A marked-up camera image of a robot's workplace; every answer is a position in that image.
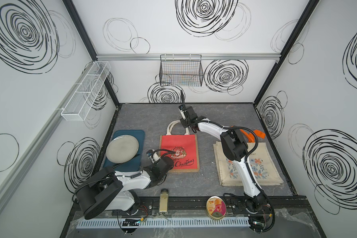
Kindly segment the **red jute Christmas bag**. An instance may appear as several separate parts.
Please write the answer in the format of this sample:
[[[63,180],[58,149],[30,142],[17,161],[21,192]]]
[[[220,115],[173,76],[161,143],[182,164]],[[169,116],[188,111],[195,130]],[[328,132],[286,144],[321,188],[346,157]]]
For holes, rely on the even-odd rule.
[[[174,162],[174,167],[171,172],[199,172],[197,135],[190,134],[188,128],[185,128],[184,134],[172,134],[172,129],[177,124],[181,124],[180,120],[169,123],[166,135],[160,137],[160,148],[174,152],[174,154],[169,155]]]

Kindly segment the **beige floral canvas tote bag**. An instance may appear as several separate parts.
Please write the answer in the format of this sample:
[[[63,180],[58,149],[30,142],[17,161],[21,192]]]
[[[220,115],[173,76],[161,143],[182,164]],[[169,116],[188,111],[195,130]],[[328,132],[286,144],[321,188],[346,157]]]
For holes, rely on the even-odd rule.
[[[221,186],[243,186],[237,167],[223,153],[221,142],[213,144],[217,173]],[[262,186],[278,186],[284,181],[269,154],[267,144],[260,142],[258,148],[249,156],[252,172]]]

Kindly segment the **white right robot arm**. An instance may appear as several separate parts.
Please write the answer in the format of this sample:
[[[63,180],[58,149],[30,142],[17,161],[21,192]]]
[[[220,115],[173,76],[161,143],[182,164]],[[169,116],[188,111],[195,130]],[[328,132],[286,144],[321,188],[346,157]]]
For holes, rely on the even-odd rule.
[[[259,144],[257,136],[253,135],[255,145],[249,149],[242,133],[242,130],[250,131],[248,128],[223,126],[204,116],[199,117],[191,106],[186,107],[182,104],[178,108],[182,116],[180,121],[184,128],[192,129],[193,132],[207,133],[221,141],[224,155],[236,166],[242,180],[247,211],[252,214],[260,211],[263,205],[268,202],[268,197],[259,185],[249,161],[250,154],[257,149]]]

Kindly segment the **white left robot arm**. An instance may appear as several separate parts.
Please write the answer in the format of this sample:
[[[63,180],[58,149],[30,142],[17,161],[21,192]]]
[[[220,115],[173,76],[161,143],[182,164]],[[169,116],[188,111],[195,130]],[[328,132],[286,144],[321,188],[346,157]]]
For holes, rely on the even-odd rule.
[[[134,191],[163,183],[173,167],[174,161],[168,153],[152,155],[152,164],[135,172],[105,167],[83,182],[74,195],[86,220],[106,210],[133,211],[138,203]]]

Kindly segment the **glass spice bottle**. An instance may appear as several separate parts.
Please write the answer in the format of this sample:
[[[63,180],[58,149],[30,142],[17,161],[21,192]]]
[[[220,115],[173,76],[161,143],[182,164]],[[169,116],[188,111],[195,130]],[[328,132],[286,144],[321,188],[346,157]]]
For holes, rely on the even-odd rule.
[[[160,192],[159,213],[161,214],[168,213],[168,200],[169,200],[169,190],[167,188],[164,188]]]

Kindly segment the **teal tray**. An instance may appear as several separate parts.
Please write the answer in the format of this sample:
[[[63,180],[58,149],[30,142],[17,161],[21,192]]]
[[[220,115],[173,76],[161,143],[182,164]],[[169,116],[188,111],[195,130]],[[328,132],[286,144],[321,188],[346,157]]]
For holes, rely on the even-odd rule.
[[[139,150],[138,150],[137,155],[134,158],[132,158],[131,160],[129,160],[128,162],[125,162],[125,163],[122,163],[122,164],[112,163],[107,159],[107,156],[106,156],[105,157],[105,161],[103,163],[103,167],[110,167],[110,166],[112,167],[112,166],[114,166],[116,171],[120,171],[120,172],[136,172],[137,170],[139,170],[139,168],[141,166],[141,158],[142,158],[141,154],[143,152],[145,132],[143,130],[119,130],[119,131],[116,131],[114,133],[113,139],[115,139],[116,137],[118,137],[120,135],[131,135],[131,136],[135,137],[138,140],[138,142],[139,142]]]

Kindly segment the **grey round plate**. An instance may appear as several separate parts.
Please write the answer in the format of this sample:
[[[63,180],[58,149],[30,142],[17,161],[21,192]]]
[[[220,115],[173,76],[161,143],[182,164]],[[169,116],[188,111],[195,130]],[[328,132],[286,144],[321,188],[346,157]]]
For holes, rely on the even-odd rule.
[[[107,149],[107,159],[115,164],[122,164],[134,158],[139,150],[138,140],[131,135],[120,135],[113,139]]]

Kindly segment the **round pink tin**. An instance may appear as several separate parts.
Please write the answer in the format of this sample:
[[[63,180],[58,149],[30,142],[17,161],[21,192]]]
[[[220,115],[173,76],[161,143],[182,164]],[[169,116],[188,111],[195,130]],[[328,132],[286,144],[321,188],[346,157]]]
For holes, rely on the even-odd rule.
[[[221,220],[227,213],[226,203],[220,197],[212,196],[206,202],[206,212],[210,218]]]

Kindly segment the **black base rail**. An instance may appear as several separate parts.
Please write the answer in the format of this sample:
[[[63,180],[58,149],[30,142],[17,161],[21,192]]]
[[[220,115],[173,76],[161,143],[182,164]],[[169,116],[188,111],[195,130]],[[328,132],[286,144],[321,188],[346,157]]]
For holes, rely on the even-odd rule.
[[[227,211],[232,212],[232,214],[248,214],[246,206],[244,204],[245,199],[243,197],[235,197],[224,195],[221,197],[227,206]],[[124,211],[107,211],[101,214],[101,217],[107,215],[121,215],[129,217],[137,217],[141,215],[155,215],[159,212],[160,197],[146,197],[141,196],[140,198],[141,207],[138,212],[128,214]],[[209,199],[208,196],[200,197],[177,197],[169,196],[168,198],[168,211],[186,211],[186,210],[206,210],[206,202]],[[269,197],[271,206],[276,209],[281,208],[305,208],[309,207],[310,204],[305,196],[271,196]]]

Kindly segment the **aluminium wall rail back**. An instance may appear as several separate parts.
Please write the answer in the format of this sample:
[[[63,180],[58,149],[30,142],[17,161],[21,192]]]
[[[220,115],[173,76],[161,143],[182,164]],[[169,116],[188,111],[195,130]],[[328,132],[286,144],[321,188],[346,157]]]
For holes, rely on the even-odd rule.
[[[99,54],[97,60],[116,61],[116,60],[276,60],[281,54],[278,53],[210,53],[210,54]]]

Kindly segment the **aluminium wall rail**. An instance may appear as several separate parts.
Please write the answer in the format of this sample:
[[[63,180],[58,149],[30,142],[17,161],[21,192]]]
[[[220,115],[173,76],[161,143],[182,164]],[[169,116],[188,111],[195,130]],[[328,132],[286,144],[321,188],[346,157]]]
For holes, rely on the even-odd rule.
[[[0,186],[0,214],[17,190],[20,183],[23,181],[24,177],[39,156],[40,152],[47,144],[55,129],[58,127],[62,119],[62,112],[70,106],[70,101],[74,97],[74,94],[77,92],[78,87],[83,84],[85,76],[88,74],[91,68],[98,66],[98,61],[96,60],[93,60],[87,64],[77,82],[72,86],[62,102],[54,110],[30,146],[21,157],[17,158],[17,161],[12,167],[13,169],[10,171]]]
[[[281,54],[278,53],[210,53],[210,54],[99,54],[97,60],[116,61],[116,60],[276,60]]]

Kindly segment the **aluminium wall rail left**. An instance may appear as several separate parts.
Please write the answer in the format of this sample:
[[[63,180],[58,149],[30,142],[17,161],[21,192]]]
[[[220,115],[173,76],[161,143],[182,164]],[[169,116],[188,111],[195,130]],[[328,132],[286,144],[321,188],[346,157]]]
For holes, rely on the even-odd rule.
[[[47,144],[55,129],[58,127],[62,119],[62,112],[70,106],[70,101],[74,97],[74,94],[77,92],[78,87],[83,84],[85,76],[88,74],[91,68],[98,66],[98,61],[96,60],[93,60],[87,64],[77,82],[72,86],[62,102],[54,110],[30,146],[21,157],[17,158],[17,161],[12,167],[13,169],[10,171],[0,186],[0,214],[17,190],[20,183],[23,181],[24,177],[39,156],[40,152]]]

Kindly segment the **black corner frame post right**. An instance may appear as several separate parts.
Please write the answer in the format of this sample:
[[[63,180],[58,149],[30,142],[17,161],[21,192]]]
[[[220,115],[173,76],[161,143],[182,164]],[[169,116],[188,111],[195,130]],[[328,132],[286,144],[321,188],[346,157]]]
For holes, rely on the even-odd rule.
[[[255,98],[253,105],[256,107],[261,99],[263,98],[264,94],[268,90],[270,84],[274,80],[276,74],[278,73],[279,69],[281,68],[282,64],[284,63],[286,57],[288,56],[292,46],[295,44],[296,40],[298,39],[300,33],[304,29],[306,23],[308,22],[309,18],[313,14],[315,8],[319,4],[319,0],[310,0],[308,1],[303,13],[301,14],[299,20],[297,21],[297,24],[295,25],[293,31],[291,32],[291,35],[289,36],[286,44],[283,47],[283,50],[281,51],[281,57],[278,62],[274,64],[272,67],[271,71],[269,72],[263,86],[261,87],[257,97]]]

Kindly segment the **black corner frame post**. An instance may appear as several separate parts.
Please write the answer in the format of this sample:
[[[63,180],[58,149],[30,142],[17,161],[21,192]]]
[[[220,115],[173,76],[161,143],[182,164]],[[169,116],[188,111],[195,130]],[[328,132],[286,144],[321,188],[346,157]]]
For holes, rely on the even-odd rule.
[[[97,61],[97,52],[92,44],[92,41],[89,38],[89,35],[83,25],[83,22],[78,14],[78,11],[77,11],[73,1],[72,0],[62,0],[62,2],[64,4],[71,20],[73,21],[73,24],[75,25],[75,27],[81,37],[81,40],[83,41],[84,46],[85,46],[87,52],[89,53],[90,58],[93,61]],[[110,97],[111,97],[113,103],[115,104],[116,107],[119,107],[120,103],[119,103],[119,100],[114,92],[112,85],[109,82],[109,77],[106,78],[104,84],[106,86],[107,91],[110,94]]]
[[[276,74],[278,73],[279,69],[281,68],[282,64],[284,63],[286,57],[288,56],[292,46],[295,44],[296,40],[298,39],[300,33],[304,29],[306,23],[308,22],[309,18],[313,14],[315,8],[319,4],[319,0],[310,0],[308,1],[303,13],[301,14],[299,20],[297,21],[297,24],[295,25],[293,31],[291,32],[291,35],[289,36],[286,44],[283,47],[283,50],[281,51],[281,57],[278,62],[274,64],[272,67],[271,71],[269,72],[263,86],[261,87],[257,97],[255,98],[253,105],[256,107],[261,99],[263,98],[264,94],[268,90],[270,84],[274,80]]]

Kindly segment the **black corner frame post left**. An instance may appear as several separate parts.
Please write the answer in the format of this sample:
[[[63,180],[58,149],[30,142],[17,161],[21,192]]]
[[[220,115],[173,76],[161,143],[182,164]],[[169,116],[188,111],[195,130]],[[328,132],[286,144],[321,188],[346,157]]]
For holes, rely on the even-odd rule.
[[[92,41],[89,38],[89,35],[83,25],[83,22],[78,14],[78,11],[77,11],[73,1],[72,0],[62,0],[62,2],[64,4],[71,20],[73,21],[73,24],[75,25],[75,27],[81,37],[81,40],[83,41],[84,46],[85,46],[87,52],[89,53],[90,58],[93,61],[97,61],[97,52],[92,44]],[[110,97],[111,97],[113,103],[115,104],[116,107],[119,107],[120,103],[119,103],[119,100],[114,92],[112,85],[109,82],[109,77],[106,78],[104,84],[106,86],[107,91],[110,94]]]

